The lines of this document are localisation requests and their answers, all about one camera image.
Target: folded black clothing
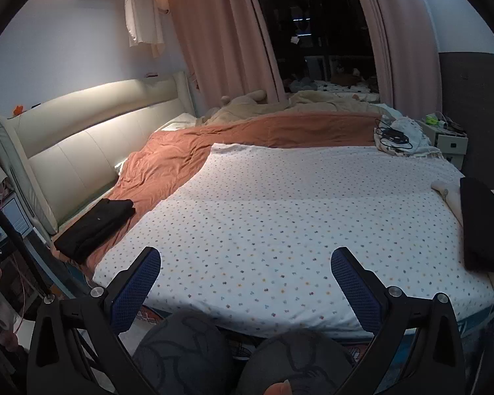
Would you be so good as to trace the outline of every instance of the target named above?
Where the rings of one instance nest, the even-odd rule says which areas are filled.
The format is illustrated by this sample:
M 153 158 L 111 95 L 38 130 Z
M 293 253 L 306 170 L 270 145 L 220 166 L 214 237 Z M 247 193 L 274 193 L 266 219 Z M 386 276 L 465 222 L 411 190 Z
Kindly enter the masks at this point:
M 481 181 L 460 181 L 465 268 L 494 272 L 494 193 Z
M 99 245 L 135 214 L 133 206 L 130 199 L 99 200 L 55 241 L 56 249 L 83 264 Z

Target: upholstered headboard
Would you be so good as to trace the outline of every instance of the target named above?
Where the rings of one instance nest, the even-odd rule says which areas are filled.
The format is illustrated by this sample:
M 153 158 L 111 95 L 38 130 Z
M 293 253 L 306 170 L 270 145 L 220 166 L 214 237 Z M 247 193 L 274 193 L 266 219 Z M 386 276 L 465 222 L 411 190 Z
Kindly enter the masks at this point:
M 33 225 L 53 235 L 116 182 L 115 165 L 182 113 L 195 115 L 183 72 L 96 86 L 0 116 L 0 160 Z

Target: orange duvet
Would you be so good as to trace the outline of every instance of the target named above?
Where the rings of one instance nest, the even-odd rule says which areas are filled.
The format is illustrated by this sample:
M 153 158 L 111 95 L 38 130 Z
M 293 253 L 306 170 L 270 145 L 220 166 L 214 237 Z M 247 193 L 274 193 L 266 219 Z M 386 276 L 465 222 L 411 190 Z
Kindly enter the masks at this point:
M 275 113 L 221 126 L 153 133 L 142 150 L 130 154 L 108 199 L 131 199 L 135 215 L 97 248 L 80 269 L 92 277 L 96 265 L 139 219 L 192 178 L 212 144 L 274 148 L 373 146 L 377 114 Z M 54 256 L 69 259 L 53 251 Z

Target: beige blanket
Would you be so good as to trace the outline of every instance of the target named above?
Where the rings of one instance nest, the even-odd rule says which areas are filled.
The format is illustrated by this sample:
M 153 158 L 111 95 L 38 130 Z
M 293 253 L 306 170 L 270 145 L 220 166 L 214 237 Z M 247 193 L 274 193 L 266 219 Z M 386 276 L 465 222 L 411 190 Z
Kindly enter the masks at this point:
M 285 111 L 286 113 L 374 113 L 388 115 L 381 107 L 360 102 L 351 98 L 340 98 L 330 92 L 300 91 L 289 98 L 289 103 L 254 104 L 246 102 L 233 103 L 220 108 L 211 117 L 202 117 L 196 126 L 226 125 L 235 121 L 248 120 L 266 114 Z

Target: pink curtain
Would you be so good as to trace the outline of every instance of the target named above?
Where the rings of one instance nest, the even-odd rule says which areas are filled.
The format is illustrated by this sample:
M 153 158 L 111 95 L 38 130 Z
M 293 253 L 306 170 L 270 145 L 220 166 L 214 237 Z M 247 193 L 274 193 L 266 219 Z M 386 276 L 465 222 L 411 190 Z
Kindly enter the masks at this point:
M 186 63 L 209 106 L 257 89 L 285 99 L 258 0 L 169 0 Z
M 419 118 L 441 111 L 441 71 L 425 0 L 360 0 L 382 102 Z

